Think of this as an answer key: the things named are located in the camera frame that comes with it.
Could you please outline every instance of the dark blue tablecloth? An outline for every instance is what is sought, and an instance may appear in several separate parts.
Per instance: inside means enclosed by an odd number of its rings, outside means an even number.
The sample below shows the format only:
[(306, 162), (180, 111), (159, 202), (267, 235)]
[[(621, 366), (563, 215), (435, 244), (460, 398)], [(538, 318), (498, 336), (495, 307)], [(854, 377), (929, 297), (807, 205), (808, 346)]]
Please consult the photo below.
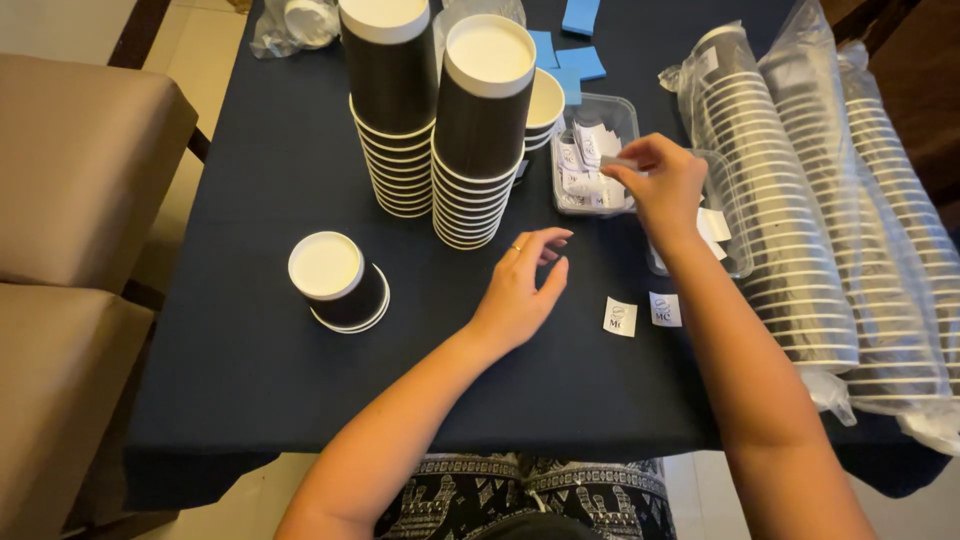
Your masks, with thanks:
[[(524, 6), (528, 28), (552, 31), (557, 49), (596, 46), (608, 74), (584, 91), (627, 98), (642, 134), (677, 140), (686, 137), (676, 98), (659, 87), (658, 73), (734, 19), (743, 20), (759, 57), (791, 7), (786, 0), (604, 0), (593, 38), (584, 39), (560, 32), (563, 0)], [(377, 206), (339, 43), (258, 61), (248, 43), (261, 10), (256, 3), (239, 44), (137, 399), (130, 507), (210, 503), (276, 453), (318, 452), (466, 323), (518, 233), (554, 225), (576, 233), (564, 250), (567, 291), (536, 337), (464, 395), (433, 450), (627, 460), (719, 448), (683, 330), (645, 318), (648, 292), (672, 285), (647, 268), (633, 216), (559, 215), (543, 160), (511, 196), (490, 245), (466, 253), (446, 247), (429, 218), (394, 218)], [(390, 308), (370, 331), (326, 330), (287, 277), (297, 241), (325, 230), (350, 236), (387, 276)], [(639, 306), (636, 337), (602, 330), (608, 296)], [(840, 443), (902, 440), (890, 419), (871, 422), (879, 428), (828, 428)]]

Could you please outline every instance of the blue paper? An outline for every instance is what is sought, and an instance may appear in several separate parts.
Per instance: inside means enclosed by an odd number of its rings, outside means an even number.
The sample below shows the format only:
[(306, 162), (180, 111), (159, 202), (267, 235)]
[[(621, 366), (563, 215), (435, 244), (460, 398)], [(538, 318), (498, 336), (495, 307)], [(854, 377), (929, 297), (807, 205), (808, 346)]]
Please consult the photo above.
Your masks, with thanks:
[(600, 63), (600, 57), (597, 56), (597, 50), (594, 47), (557, 51), (557, 61), (560, 63), (560, 67), (576, 67), (579, 69), (581, 81), (607, 76), (607, 70)]
[(559, 67), (557, 57), (553, 54), (553, 39), (550, 37), (550, 33), (536, 30), (528, 30), (527, 32), (534, 39), (534, 45), (537, 46), (537, 67), (542, 69)]
[(559, 67), (545, 70), (560, 83), (564, 89), (564, 98), (567, 105), (580, 105), (583, 98), (580, 95), (580, 70), (576, 67)]
[(566, 12), (561, 28), (568, 32), (593, 36), (593, 21), (597, 18), (600, 0), (566, 0)]

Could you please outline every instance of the woman's right hand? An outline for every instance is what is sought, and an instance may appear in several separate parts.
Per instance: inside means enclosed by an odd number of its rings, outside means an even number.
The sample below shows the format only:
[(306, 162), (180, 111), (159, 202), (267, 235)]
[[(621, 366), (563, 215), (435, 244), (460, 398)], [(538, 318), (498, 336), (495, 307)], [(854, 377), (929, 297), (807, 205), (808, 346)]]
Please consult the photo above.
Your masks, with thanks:
[(706, 161), (660, 134), (631, 142), (617, 157), (636, 161), (637, 169), (647, 176), (622, 165), (607, 165), (601, 172), (634, 195), (636, 216), (662, 256), (700, 238), (697, 207), (707, 175)]

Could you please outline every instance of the clear plastic container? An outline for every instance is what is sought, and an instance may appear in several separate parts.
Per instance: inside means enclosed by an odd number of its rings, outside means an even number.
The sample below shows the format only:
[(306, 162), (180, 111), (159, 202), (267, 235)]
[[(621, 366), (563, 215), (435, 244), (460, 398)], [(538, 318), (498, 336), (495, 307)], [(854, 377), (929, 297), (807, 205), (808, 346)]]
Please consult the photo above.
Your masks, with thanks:
[[(598, 94), (583, 94), (583, 103), (567, 107), (564, 110), (564, 121), (568, 129), (553, 137), (550, 142), (550, 158), (553, 167), (553, 194), (554, 206), (564, 215), (582, 215), (596, 217), (611, 217), (621, 213), (634, 212), (636, 205), (633, 198), (628, 198), (628, 205), (622, 209), (600, 209), (586, 204), (582, 197), (570, 195), (564, 191), (562, 173), (558, 165), (557, 156), (560, 152), (561, 141), (572, 141), (573, 130), (569, 129), (574, 120), (582, 126), (595, 126), (603, 123), (608, 130), (613, 130), (620, 137), (624, 145), (640, 137), (639, 126), (636, 122), (636, 109), (627, 100)], [(746, 236), (736, 227), (743, 223), (742, 209), (739, 200), (734, 198), (726, 206), (721, 194), (736, 192), (730, 185), (731, 177), (727, 161), (716, 152), (710, 150), (689, 150), (691, 154), (707, 161), (707, 178), (704, 180), (704, 201), (701, 207), (705, 209), (721, 210), (730, 227), (732, 238), (721, 242), (720, 246), (727, 257), (720, 261), (732, 278), (745, 278), (754, 270), (754, 258), (750, 251), (750, 244)], [(650, 269), (658, 275), (668, 276), (666, 268), (657, 264), (653, 246), (647, 250), (647, 262)]]
[[(724, 213), (724, 221), (730, 229), (731, 239), (719, 242), (720, 247), (727, 252), (727, 257), (720, 260), (731, 278), (746, 278), (754, 271), (754, 254), (750, 249), (747, 235), (743, 233), (743, 209), (737, 197), (731, 197), (726, 205), (723, 202), (723, 193), (737, 193), (731, 185), (729, 164), (720, 154), (712, 150), (692, 150), (687, 152), (707, 162), (707, 177), (704, 179), (704, 200), (701, 208), (719, 210)], [(647, 263), (654, 274), (669, 276), (666, 268), (661, 266), (654, 256), (653, 244), (647, 250)]]
[[(636, 109), (633, 104), (622, 97), (604, 96), (584, 93), (580, 105), (571, 105), (564, 109), (564, 123), (567, 128), (573, 126), (574, 120), (582, 126), (596, 126), (603, 123), (608, 130), (612, 130), (620, 137), (624, 145), (640, 137), (640, 129), (636, 122)], [(585, 204), (583, 198), (570, 195), (564, 191), (561, 172), (557, 168), (557, 154), (560, 152), (558, 144), (561, 140), (573, 140), (573, 130), (566, 129), (553, 137), (550, 141), (550, 159), (553, 167), (553, 202), (557, 211), (565, 215), (594, 215), (612, 216), (619, 213), (631, 212), (636, 209), (633, 198), (622, 209), (599, 209)]]

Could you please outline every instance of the woman's left hand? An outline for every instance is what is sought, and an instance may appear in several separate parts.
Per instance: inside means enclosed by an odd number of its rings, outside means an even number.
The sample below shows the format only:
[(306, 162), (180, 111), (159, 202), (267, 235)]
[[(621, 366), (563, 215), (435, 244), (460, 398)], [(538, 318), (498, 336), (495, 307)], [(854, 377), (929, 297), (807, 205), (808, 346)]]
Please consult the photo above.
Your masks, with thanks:
[[(485, 345), (495, 347), (499, 356), (533, 337), (566, 287), (569, 261), (560, 258), (550, 246), (561, 248), (571, 236), (573, 232), (556, 227), (518, 236), (493, 268), (487, 294), (465, 330), (477, 335)], [(551, 260), (557, 262), (543, 287), (537, 290), (537, 267)]]

